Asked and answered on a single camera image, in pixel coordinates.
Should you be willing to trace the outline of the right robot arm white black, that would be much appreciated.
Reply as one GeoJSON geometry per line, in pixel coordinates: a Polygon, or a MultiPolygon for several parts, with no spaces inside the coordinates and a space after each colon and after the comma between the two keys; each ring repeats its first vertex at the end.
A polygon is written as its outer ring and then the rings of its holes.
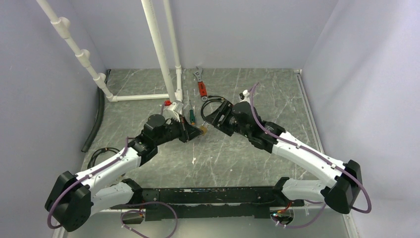
{"type": "Polygon", "coordinates": [[[249,102],[232,104],[221,100],[220,106],[202,119],[228,136],[238,133],[256,148],[297,164],[316,177],[304,180],[283,177],[273,200],[284,206],[291,200],[323,201],[341,214],[355,210],[354,203],[362,191],[361,166],[354,160],[343,162],[322,154],[295,138],[283,127],[262,120],[249,102]]]}

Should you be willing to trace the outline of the white pvc pipe frame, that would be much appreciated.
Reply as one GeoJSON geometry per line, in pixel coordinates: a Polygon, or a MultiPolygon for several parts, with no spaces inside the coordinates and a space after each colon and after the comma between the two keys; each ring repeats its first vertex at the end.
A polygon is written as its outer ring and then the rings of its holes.
{"type": "Polygon", "coordinates": [[[66,42],[66,44],[73,51],[75,57],[80,62],[80,64],[88,71],[91,75],[95,84],[104,92],[105,97],[110,102],[120,102],[120,101],[138,101],[138,100],[147,100],[147,99],[166,99],[168,98],[171,102],[183,100],[183,91],[182,91],[182,66],[180,64],[179,53],[177,49],[176,37],[174,33],[173,19],[171,16],[171,10],[169,1],[164,1],[165,14],[167,17],[167,24],[169,27],[170,39],[172,42],[172,49],[175,58],[175,73],[176,73],[176,87],[173,87],[172,78],[169,72],[169,66],[166,59],[166,54],[158,27],[158,21],[156,18],[154,5],[151,0],[141,1],[142,7],[145,13],[146,21],[148,28],[151,34],[152,42],[155,48],[157,59],[159,62],[160,70],[163,76],[165,87],[167,90],[166,94],[153,94],[153,95],[132,95],[132,96],[117,96],[110,92],[105,83],[105,74],[98,73],[92,67],[90,58],[90,52],[87,49],[80,48],[76,42],[73,40],[71,33],[69,31],[70,21],[65,17],[59,17],[54,12],[50,4],[46,0],[37,1],[40,8],[46,14],[50,20],[51,25],[58,33],[58,35],[66,42]]]}

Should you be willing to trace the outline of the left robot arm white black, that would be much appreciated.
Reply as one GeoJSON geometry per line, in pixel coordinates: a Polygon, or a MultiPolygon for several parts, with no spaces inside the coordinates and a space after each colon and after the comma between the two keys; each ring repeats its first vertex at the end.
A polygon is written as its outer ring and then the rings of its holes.
{"type": "Polygon", "coordinates": [[[140,134],[127,137],[123,149],[109,159],[76,174],[65,171],[58,176],[45,203],[47,226],[71,232],[107,207],[120,204],[138,207],[143,199],[138,184],[129,180],[109,184],[147,163],[158,153],[158,146],[175,139],[186,143],[203,133],[182,115],[178,119],[166,119],[160,114],[150,116],[140,134]]]}

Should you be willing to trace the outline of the small brass padlock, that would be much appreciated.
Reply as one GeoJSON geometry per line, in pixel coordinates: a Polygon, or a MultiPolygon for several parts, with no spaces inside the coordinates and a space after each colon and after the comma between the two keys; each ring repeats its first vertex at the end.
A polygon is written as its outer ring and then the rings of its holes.
{"type": "Polygon", "coordinates": [[[205,134],[207,133],[209,125],[210,125],[209,123],[204,122],[204,123],[203,123],[203,124],[199,127],[199,129],[202,131],[202,135],[205,135],[205,134]]]}

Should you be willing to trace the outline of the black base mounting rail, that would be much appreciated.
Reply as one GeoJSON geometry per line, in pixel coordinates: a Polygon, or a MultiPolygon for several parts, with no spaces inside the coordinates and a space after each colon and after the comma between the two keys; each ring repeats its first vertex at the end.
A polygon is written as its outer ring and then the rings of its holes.
{"type": "Polygon", "coordinates": [[[143,188],[128,204],[112,209],[143,209],[146,221],[173,218],[253,217],[269,219],[276,210],[303,207],[289,200],[277,186],[143,188]]]}

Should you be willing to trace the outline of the aluminium rail right edge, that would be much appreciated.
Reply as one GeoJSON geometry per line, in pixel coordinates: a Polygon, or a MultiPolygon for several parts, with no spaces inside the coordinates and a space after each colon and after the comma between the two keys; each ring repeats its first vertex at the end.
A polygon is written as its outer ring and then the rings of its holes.
{"type": "MultiPolygon", "coordinates": [[[[314,119],[314,116],[312,114],[310,103],[309,103],[309,100],[308,100],[308,97],[307,97],[307,94],[306,94],[306,90],[305,90],[305,87],[304,87],[304,84],[303,84],[303,80],[302,80],[302,76],[301,76],[302,70],[301,69],[294,69],[293,71],[294,71],[294,76],[296,77],[296,80],[299,84],[299,88],[300,88],[300,91],[301,91],[301,94],[302,94],[302,97],[303,97],[307,117],[308,117],[308,120],[310,121],[310,128],[312,130],[312,134],[313,134],[313,137],[314,137],[314,140],[315,140],[315,143],[316,143],[316,149],[317,149],[317,151],[324,153],[323,145],[322,145],[322,142],[321,142],[318,130],[317,130],[317,126],[315,124],[315,119],[314,119]]],[[[344,224],[345,224],[345,227],[346,227],[346,232],[349,235],[349,237],[350,238],[360,238],[361,236],[359,234],[359,231],[357,229],[357,226],[355,224],[355,221],[354,221],[354,218],[353,218],[352,214],[350,213],[348,215],[343,215],[343,219],[344,219],[344,224]]]]}

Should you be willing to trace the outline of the black foam tube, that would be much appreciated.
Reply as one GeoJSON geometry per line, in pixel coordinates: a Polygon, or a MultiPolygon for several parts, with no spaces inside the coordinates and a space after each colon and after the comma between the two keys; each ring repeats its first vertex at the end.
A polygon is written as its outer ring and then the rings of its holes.
{"type": "Polygon", "coordinates": [[[87,137],[87,139],[85,140],[81,152],[83,153],[87,153],[89,151],[89,149],[91,148],[97,133],[100,130],[100,127],[102,125],[103,122],[103,118],[104,118],[104,113],[105,113],[105,94],[104,92],[100,89],[97,88],[97,93],[98,93],[98,108],[97,108],[97,113],[96,113],[96,117],[95,117],[95,121],[93,124],[93,127],[87,137]]]}

